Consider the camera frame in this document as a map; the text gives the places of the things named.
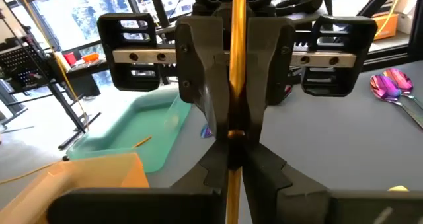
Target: black plastic part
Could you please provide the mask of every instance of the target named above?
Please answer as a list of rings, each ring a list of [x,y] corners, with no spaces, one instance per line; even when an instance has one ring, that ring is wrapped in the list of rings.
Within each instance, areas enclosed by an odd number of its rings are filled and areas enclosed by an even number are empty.
[[[421,223],[423,192],[351,192],[331,193],[325,223]]]
[[[224,140],[229,130],[229,60],[223,54],[222,18],[181,18],[175,34],[180,97],[194,103],[216,139]]]
[[[327,189],[262,144],[245,145],[243,180],[254,224],[325,223]]]
[[[357,16],[372,17],[388,0],[369,0],[358,12]]]
[[[84,188],[71,191],[49,206],[48,223],[223,224],[228,148],[227,143],[216,141],[170,188]]]
[[[124,28],[121,20],[136,20],[147,23],[144,28]],[[157,46],[153,18],[148,13],[106,13],[97,22],[102,46],[109,63],[114,86],[123,91],[152,91],[160,85],[159,64],[145,65],[134,63],[115,63],[113,50],[155,48]],[[145,40],[124,38],[123,33],[148,35]],[[153,76],[137,76],[132,71],[153,71]]]
[[[351,25],[351,30],[349,32],[322,31],[321,27],[328,24]],[[333,68],[322,71],[313,67],[304,67],[301,76],[304,92],[313,96],[348,95],[354,88],[354,84],[362,70],[376,30],[375,21],[366,17],[335,18],[320,16],[313,25],[313,36],[309,42],[309,51],[347,52],[356,55],[356,61],[353,68]],[[319,38],[324,37],[342,37],[343,40],[339,43],[320,43]]]
[[[250,142],[259,142],[267,105],[277,105],[285,97],[289,65],[295,42],[291,19],[252,17],[248,21],[246,98]]]

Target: spoon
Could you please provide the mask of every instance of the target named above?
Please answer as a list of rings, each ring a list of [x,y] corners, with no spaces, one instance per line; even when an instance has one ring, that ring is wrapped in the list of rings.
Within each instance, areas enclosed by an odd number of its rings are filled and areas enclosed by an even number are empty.
[[[423,103],[420,102],[415,96],[411,95],[413,86],[412,81],[408,76],[399,69],[390,68],[383,72],[384,76],[392,79],[401,90],[401,95],[413,100],[421,109],[423,109]]]
[[[201,129],[200,136],[201,138],[209,138],[213,135],[212,130],[210,129],[208,124],[205,124]]]
[[[370,78],[370,86],[371,91],[378,99],[400,106],[421,128],[423,128],[422,119],[398,101],[401,97],[401,90],[392,79],[384,75],[374,75]]]

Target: black plastic mount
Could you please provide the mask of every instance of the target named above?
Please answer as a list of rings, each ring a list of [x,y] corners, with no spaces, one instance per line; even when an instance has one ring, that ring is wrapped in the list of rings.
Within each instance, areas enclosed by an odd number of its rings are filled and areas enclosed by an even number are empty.
[[[345,24],[351,30],[326,31],[326,25]],[[377,25],[373,19],[366,17],[330,17],[320,16],[312,29],[308,50],[347,52],[356,56],[353,68],[313,68],[304,67],[301,84],[304,92],[313,96],[346,96],[357,81],[364,60],[375,37]],[[342,42],[320,43],[319,38],[342,38]]]
[[[145,22],[145,28],[126,28],[121,21],[135,20]],[[153,18],[149,13],[106,13],[97,22],[102,46],[109,63],[110,74],[114,86],[123,91],[151,91],[160,85],[161,65],[141,63],[115,63],[113,50],[140,49],[157,47],[156,32]],[[127,39],[125,34],[140,34],[142,40]],[[151,71],[153,76],[134,76],[133,71]]]

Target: black metal stand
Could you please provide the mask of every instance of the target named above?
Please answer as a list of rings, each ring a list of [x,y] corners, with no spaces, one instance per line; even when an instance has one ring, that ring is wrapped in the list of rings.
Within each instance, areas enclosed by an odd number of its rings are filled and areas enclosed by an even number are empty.
[[[96,120],[101,115],[101,112],[98,112],[95,116],[92,118],[89,118],[88,125],[90,125],[94,120]],[[67,139],[65,142],[63,142],[61,145],[59,145],[59,150],[63,150],[67,148],[69,145],[71,145],[83,132],[83,130],[77,130],[69,139]]]
[[[6,124],[8,124],[9,122],[12,122],[15,118],[18,118],[20,115],[22,115],[24,112],[28,111],[28,108],[23,108],[22,110],[20,110],[19,112],[14,113],[10,118],[1,120],[0,123],[3,126],[6,126]]]
[[[57,71],[57,67],[59,66],[56,60],[54,58],[47,58],[45,56],[39,45],[35,43],[35,40],[31,34],[24,38],[18,38],[17,35],[12,31],[9,24],[6,22],[1,12],[0,18],[3,20],[7,28],[12,32],[13,36],[17,39],[20,45],[17,49],[0,55],[1,67],[3,68],[4,73],[12,80],[15,80],[18,84],[19,90],[15,92],[25,92],[30,89],[47,86],[52,92],[52,96],[58,100],[66,114],[76,125],[77,130],[79,132],[85,133],[86,125],[81,122],[80,117],[76,115],[71,105],[67,103],[66,98],[62,95],[62,92],[57,87],[57,82],[63,80],[63,75],[58,75],[55,73],[55,71]],[[36,99],[39,98],[21,102],[13,102],[10,106]],[[63,149],[69,144],[70,141],[67,141],[59,147],[60,149]]]
[[[154,8],[156,9],[157,17],[159,18],[159,22],[161,28],[166,28],[169,26],[169,20],[167,18],[165,8],[163,7],[163,3],[161,0],[152,0],[154,4]]]

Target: gold rod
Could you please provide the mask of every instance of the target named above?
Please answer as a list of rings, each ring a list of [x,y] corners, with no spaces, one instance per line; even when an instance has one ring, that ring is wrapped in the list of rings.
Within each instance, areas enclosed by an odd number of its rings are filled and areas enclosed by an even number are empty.
[[[247,0],[232,0],[231,51],[229,84],[232,108],[239,109],[239,99],[245,84],[245,27]],[[239,131],[230,131],[229,137]],[[237,224],[239,216],[239,189],[242,168],[229,170],[227,194],[227,223]]]
[[[235,103],[245,83],[245,9],[246,0],[233,0],[229,83]]]

